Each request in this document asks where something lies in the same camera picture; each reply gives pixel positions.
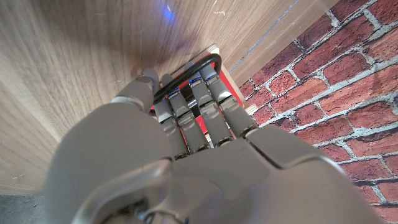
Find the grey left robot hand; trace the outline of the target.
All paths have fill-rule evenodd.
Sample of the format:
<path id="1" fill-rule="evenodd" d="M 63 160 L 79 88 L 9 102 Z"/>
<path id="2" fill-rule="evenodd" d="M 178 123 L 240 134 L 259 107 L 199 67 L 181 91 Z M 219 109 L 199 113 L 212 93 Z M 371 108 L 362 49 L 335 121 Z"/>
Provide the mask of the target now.
<path id="1" fill-rule="evenodd" d="M 259 127 L 217 64 L 145 69 L 58 146 L 45 185 L 52 223 L 380 223 L 312 145 Z"/>

